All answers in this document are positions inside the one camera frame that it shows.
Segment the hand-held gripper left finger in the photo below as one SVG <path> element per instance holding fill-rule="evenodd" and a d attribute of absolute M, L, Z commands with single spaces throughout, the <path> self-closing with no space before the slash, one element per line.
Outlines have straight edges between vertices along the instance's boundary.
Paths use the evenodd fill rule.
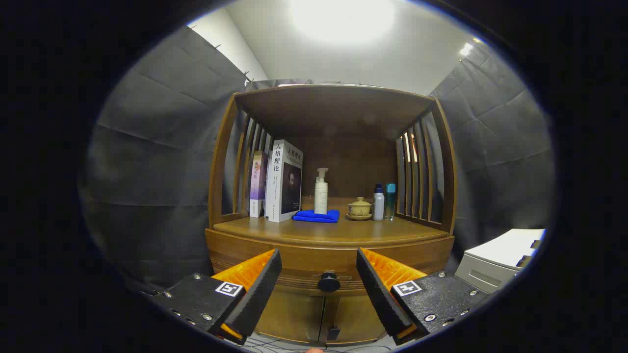
<path fill-rule="evenodd" d="M 148 300 L 195 330 L 243 346 L 260 321 L 281 270 L 280 251 L 273 249 L 213 276 L 193 273 Z"/>

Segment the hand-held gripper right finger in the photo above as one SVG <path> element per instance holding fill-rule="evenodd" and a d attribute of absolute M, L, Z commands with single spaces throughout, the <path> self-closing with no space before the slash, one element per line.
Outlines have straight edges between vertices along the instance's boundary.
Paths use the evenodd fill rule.
<path fill-rule="evenodd" d="M 489 297 L 444 271 L 426 274 L 365 248 L 357 250 L 355 266 L 377 317 L 398 346 L 460 321 Z"/>

